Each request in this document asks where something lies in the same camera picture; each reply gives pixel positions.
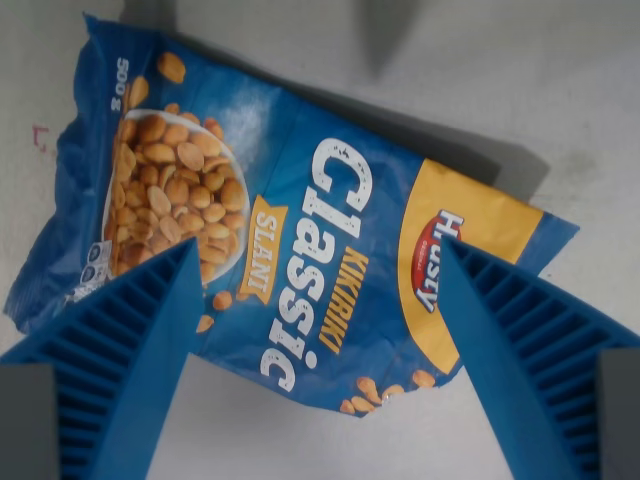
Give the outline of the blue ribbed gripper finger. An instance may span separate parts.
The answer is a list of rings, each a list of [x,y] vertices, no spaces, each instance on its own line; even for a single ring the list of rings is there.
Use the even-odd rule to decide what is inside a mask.
[[[195,240],[67,307],[4,353],[52,367],[63,479],[143,479],[203,313]]]
[[[599,479],[596,371],[639,337],[575,296],[458,240],[438,304],[516,479]]]

